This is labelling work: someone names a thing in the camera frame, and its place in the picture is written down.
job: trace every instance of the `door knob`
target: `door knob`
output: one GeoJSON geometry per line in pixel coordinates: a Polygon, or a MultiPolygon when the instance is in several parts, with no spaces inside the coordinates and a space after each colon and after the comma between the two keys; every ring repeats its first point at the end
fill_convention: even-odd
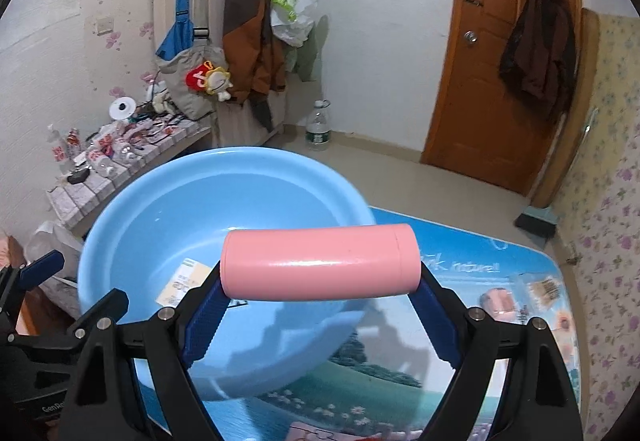
{"type": "Polygon", "coordinates": [[[470,44],[475,44],[476,40],[478,40],[478,36],[473,31],[467,31],[465,33],[465,40],[470,44]]]}

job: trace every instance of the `pink cylinder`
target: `pink cylinder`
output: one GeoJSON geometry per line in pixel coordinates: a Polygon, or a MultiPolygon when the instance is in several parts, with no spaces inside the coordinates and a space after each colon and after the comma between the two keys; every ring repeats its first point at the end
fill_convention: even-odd
{"type": "Polygon", "coordinates": [[[222,246],[222,287],[243,300],[343,300],[406,294],[420,282],[409,225],[233,230],[222,246]]]}

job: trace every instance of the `white wall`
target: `white wall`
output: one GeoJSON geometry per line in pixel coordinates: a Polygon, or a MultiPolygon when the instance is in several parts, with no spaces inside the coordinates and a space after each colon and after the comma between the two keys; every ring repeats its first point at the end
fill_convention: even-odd
{"type": "MultiPolygon", "coordinates": [[[[22,242],[42,221],[55,218],[45,197],[58,173],[46,147],[47,124],[65,131],[77,126],[86,135],[108,120],[113,98],[94,87],[95,67],[85,49],[87,6],[82,4],[89,1],[100,2],[12,0],[0,18],[0,226],[22,242]]],[[[148,10],[142,16],[152,20],[150,3],[148,10]]],[[[148,50],[146,60],[152,56],[150,44],[148,50]]],[[[118,85],[126,71],[107,65],[102,75],[112,78],[101,80],[118,85]]]]}
{"type": "MultiPolygon", "coordinates": [[[[438,94],[453,0],[321,0],[328,16],[319,82],[290,85],[289,123],[312,100],[332,102],[333,126],[422,150],[438,94]]],[[[592,10],[636,16],[629,0],[583,0],[592,10]]]]}

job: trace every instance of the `blue gripper pad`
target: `blue gripper pad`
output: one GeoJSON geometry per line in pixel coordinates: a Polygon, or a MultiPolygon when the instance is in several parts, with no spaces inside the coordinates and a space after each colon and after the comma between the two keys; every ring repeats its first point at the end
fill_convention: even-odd
{"type": "Polygon", "coordinates": [[[18,288],[22,291],[29,291],[55,275],[64,265],[64,256],[54,249],[20,270],[18,288]]]}
{"type": "Polygon", "coordinates": [[[225,295],[222,283],[218,279],[211,291],[202,299],[200,307],[185,328],[184,348],[181,355],[187,369],[193,365],[194,361],[200,360],[209,349],[229,302],[231,300],[225,295]]]}
{"type": "Polygon", "coordinates": [[[453,369],[458,369],[462,362],[458,331],[429,285],[420,279],[418,289],[409,294],[409,299],[438,358],[448,361],[453,369]]]}

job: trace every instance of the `door panel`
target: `door panel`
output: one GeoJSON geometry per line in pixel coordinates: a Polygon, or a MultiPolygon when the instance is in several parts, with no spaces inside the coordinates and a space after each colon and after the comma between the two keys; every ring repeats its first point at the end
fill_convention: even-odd
{"type": "MultiPolygon", "coordinates": [[[[526,194],[555,126],[509,94],[502,52],[526,0],[455,0],[447,67],[422,160],[526,194]],[[475,42],[466,39],[472,31],[475,42]]],[[[580,0],[571,0],[574,20],[580,0]]]]}

